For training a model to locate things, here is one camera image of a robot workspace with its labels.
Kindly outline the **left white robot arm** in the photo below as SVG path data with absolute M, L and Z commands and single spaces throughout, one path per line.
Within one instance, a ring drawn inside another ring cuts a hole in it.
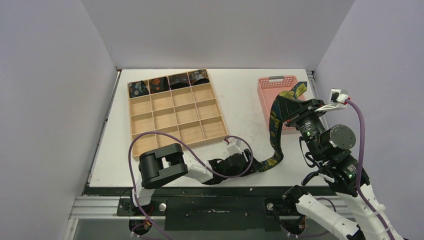
M 213 186 L 225 181 L 228 176 L 244 177 L 258 172 L 259 162 L 249 149 L 245 149 L 225 159 L 216 158 L 201 164 L 192 155 L 185 157 L 182 146 L 173 143 L 140 155 L 138 171 L 129 208 L 141 216 L 149 210 L 154 191 L 180 177 Z

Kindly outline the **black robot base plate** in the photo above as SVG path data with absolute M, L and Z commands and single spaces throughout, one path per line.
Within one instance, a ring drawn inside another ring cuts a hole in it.
M 300 214 L 283 202 L 288 187 L 164 187 L 144 211 L 165 231 L 279 231 Z

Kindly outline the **blue yellow floral tie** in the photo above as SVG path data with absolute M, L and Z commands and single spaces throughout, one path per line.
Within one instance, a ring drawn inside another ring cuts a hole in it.
M 283 108 L 286 107 L 287 100 L 298 102 L 298 97 L 307 90 L 308 83 L 306 81 L 298 82 L 290 90 L 281 91 L 275 95 L 267 93 L 260 85 L 258 86 L 259 101 L 264 117 L 267 120 L 269 142 L 274 153 L 267 160 L 252 164 L 256 172 L 263 173 L 268 171 L 283 160 L 284 154 L 281 148 L 282 130 L 285 122 Z

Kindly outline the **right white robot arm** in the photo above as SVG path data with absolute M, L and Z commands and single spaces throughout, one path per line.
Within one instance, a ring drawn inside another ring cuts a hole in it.
M 361 110 L 355 107 L 360 126 L 360 135 L 356 137 L 343 124 L 324 128 L 320 117 L 330 107 L 322 100 L 284 99 L 284 104 L 282 120 L 300 131 L 308 148 L 305 157 L 317 167 L 316 175 L 344 201 L 353 220 L 329 209 L 299 185 L 284 194 L 284 211 L 314 220 L 340 240 L 401 239 L 385 214 L 385 206 L 377 201 L 363 168 L 365 120 Z

